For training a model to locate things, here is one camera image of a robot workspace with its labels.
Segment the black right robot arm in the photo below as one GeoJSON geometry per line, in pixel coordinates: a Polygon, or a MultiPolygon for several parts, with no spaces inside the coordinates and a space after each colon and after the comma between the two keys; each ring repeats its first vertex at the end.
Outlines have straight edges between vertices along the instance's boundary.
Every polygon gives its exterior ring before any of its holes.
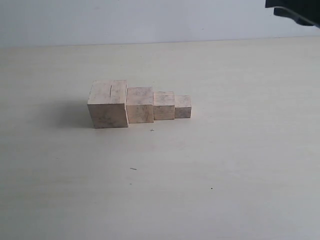
{"type": "Polygon", "coordinates": [[[293,20],[301,26],[320,27],[320,0],[266,0],[273,15],[293,20]]]}

